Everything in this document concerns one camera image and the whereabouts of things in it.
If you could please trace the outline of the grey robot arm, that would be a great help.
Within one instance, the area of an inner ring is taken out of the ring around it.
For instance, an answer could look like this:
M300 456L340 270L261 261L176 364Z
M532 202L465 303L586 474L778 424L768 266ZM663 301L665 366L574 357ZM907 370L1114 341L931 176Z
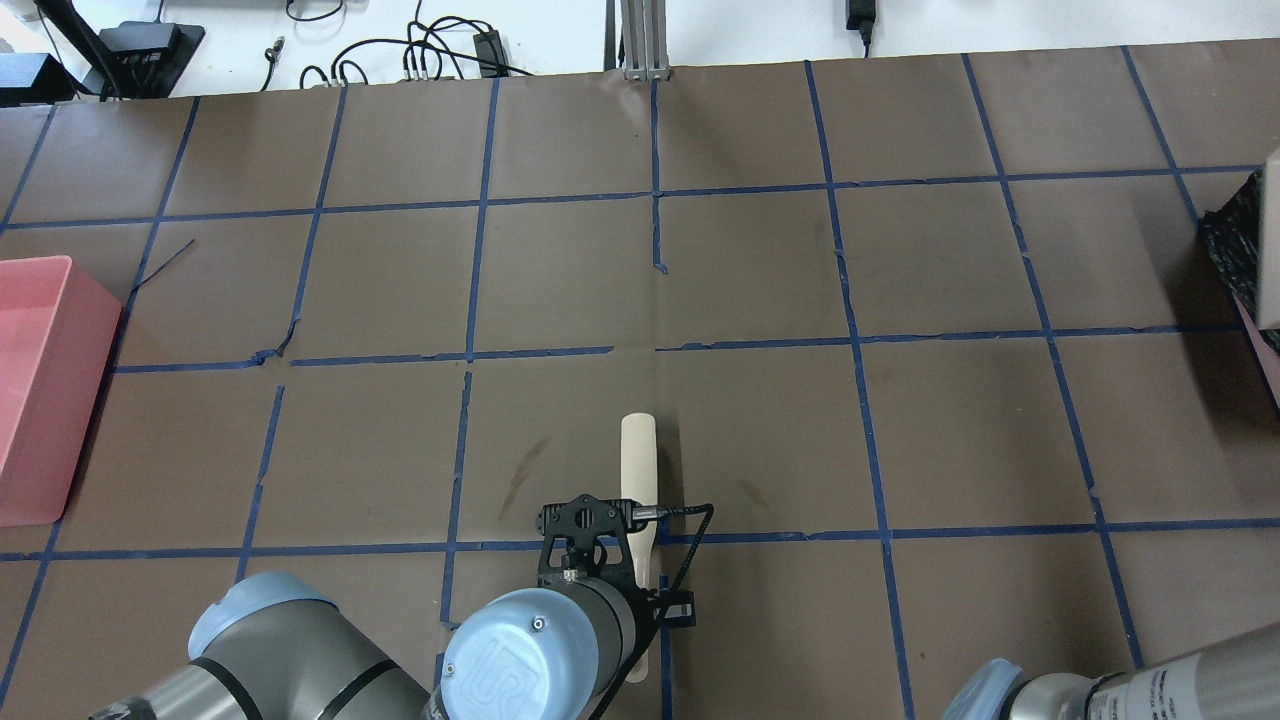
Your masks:
M1005 659L980 667L945 719L1276 719L1279 625L1135 673L1028 676Z
M511 591L422 661L288 571L230 585L195 623L186 662L96 719L596 719L640 673L664 626L690 625L686 591L626 594L582 577Z

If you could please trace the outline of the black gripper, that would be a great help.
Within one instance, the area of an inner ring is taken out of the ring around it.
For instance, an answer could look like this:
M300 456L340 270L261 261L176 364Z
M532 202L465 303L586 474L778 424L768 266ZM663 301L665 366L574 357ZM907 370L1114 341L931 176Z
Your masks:
M625 623L630 641L652 641L660 629L695 626L695 594L687 589L626 588L630 620Z

